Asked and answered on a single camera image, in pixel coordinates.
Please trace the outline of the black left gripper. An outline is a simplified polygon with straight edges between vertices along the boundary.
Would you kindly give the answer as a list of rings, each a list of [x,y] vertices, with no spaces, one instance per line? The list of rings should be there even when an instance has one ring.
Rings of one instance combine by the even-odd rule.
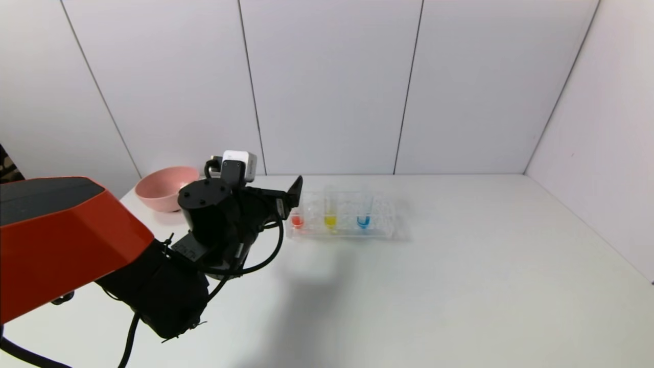
[[[252,208],[253,216],[261,220],[276,220],[277,216],[287,219],[290,208],[300,205],[303,177],[299,175],[287,192],[281,190],[244,188],[245,206]]]

